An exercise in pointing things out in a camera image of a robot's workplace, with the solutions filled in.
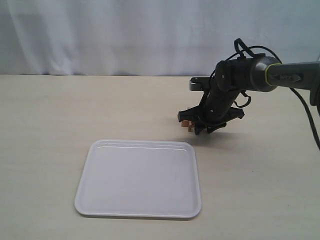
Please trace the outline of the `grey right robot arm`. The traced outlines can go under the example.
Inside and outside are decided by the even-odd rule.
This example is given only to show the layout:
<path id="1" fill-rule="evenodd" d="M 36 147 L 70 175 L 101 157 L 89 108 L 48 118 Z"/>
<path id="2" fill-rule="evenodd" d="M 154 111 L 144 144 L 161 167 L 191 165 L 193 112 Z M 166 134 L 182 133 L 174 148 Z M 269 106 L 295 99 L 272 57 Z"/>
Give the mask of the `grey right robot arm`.
<path id="1" fill-rule="evenodd" d="M 202 91 L 197 106 L 180 111 L 179 122 L 190 121 L 194 132 L 207 133 L 224 128 L 227 122 L 242 119 L 243 106 L 233 107 L 239 94 L 246 91 L 271 92 L 276 87 L 309 90 L 311 106 L 320 106 L 319 62 L 282 64 L 276 58 L 259 55 L 220 61 L 211 77 L 193 77 L 191 91 Z"/>

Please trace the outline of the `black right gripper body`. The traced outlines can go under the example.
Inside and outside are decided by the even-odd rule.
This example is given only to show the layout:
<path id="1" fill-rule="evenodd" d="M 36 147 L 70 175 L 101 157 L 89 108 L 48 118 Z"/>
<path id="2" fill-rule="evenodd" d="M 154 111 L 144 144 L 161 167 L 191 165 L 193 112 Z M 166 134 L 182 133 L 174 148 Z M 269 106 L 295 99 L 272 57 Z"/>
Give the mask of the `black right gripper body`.
<path id="1" fill-rule="evenodd" d="M 217 86 L 213 86 L 205 95 L 199 107 L 199 121 L 219 121 L 232 107 L 236 98 L 239 96 L 240 90 L 234 89 L 223 92 Z"/>

